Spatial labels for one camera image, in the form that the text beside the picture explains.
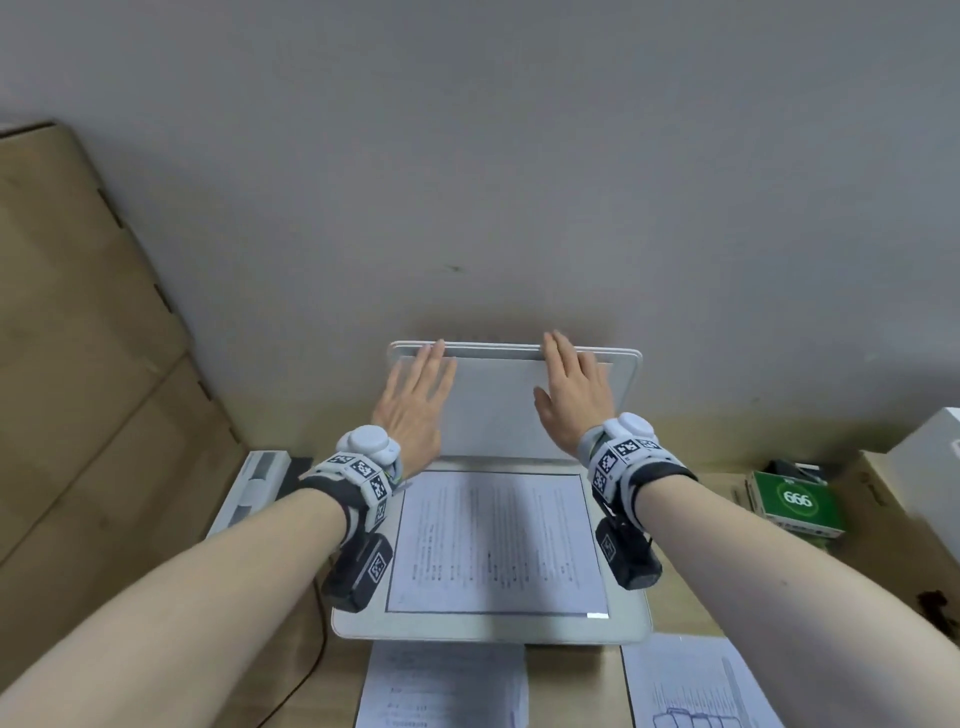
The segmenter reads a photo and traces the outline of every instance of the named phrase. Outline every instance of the wooden desk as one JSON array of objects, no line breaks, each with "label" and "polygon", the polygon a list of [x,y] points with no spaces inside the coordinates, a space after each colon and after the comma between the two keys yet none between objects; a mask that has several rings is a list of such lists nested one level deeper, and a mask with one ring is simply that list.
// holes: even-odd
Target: wooden desk
[{"label": "wooden desk", "polygon": [[[741,497],[743,475],[702,477],[716,493]],[[647,591],[659,632],[722,635],[707,610],[658,550],[663,577]],[[269,728],[352,728],[370,659],[371,643],[329,634],[324,660]],[[323,644],[320,615],[308,591],[253,662],[217,720],[217,728],[254,728],[310,669]],[[632,728],[619,647],[527,648],[530,728],[602,725]]]}]

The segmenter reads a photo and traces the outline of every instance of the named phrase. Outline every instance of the green box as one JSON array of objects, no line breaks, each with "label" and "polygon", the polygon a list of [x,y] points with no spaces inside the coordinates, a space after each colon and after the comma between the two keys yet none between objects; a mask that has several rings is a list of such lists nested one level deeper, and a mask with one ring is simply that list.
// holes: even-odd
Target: green box
[{"label": "green box", "polygon": [[844,533],[843,517],[829,487],[769,473],[747,475],[754,513],[780,528],[835,539]]}]

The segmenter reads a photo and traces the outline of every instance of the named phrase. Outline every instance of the paper sheet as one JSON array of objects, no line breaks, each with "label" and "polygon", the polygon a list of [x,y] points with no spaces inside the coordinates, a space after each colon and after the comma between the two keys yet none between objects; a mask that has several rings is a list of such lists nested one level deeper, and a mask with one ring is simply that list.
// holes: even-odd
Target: paper sheet
[{"label": "paper sheet", "polygon": [[621,650],[636,728],[783,728],[729,640],[654,634]]},{"label": "paper sheet", "polygon": [[387,609],[606,615],[580,477],[418,475],[404,495]]},{"label": "paper sheet", "polygon": [[356,728],[526,728],[522,644],[373,644]]}]

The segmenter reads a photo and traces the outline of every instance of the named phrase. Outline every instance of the black cable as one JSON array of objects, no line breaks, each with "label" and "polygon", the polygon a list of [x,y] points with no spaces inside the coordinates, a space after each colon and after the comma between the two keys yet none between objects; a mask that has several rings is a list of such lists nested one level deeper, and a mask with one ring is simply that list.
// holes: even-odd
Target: black cable
[{"label": "black cable", "polygon": [[303,687],[303,683],[310,679],[310,676],[317,671],[317,667],[320,666],[320,661],[324,658],[324,653],[326,652],[326,643],[329,642],[326,633],[326,613],[324,612],[324,602],[320,599],[320,587],[317,585],[317,580],[313,579],[310,582],[313,585],[313,594],[317,598],[317,609],[320,611],[320,625],[324,631],[324,644],[320,648],[320,653],[317,655],[317,659],[313,661],[313,665],[310,666],[310,669],[306,671],[306,674],[300,679],[300,681],[294,686],[294,688],[286,694],[280,702],[276,704],[276,707],[269,712],[267,717],[261,720],[256,724],[256,728],[263,728],[266,725],[267,721],[270,720],[273,716],[276,715],[276,712],[280,710],[284,705],[287,704],[287,700],[293,697],[293,694]]}]

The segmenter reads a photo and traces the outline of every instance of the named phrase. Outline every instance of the hand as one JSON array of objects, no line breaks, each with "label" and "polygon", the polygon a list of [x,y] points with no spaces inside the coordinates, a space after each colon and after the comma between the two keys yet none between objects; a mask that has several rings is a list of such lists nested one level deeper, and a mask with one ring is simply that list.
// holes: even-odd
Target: hand
[{"label": "hand", "polygon": [[[371,422],[387,430],[400,445],[404,479],[419,473],[440,454],[440,414],[457,372],[457,360],[448,359],[444,376],[437,384],[444,348],[443,340],[422,347],[399,391],[396,385],[402,363],[398,361],[373,409]],[[435,384],[436,391],[429,397]]]},{"label": "hand", "polygon": [[576,457],[584,433],[616,417],[607,370],[592,352],[577,353],[558,331],[543,335],[543,358],[550,394],[535,388],[534,405],[550,439]]}]

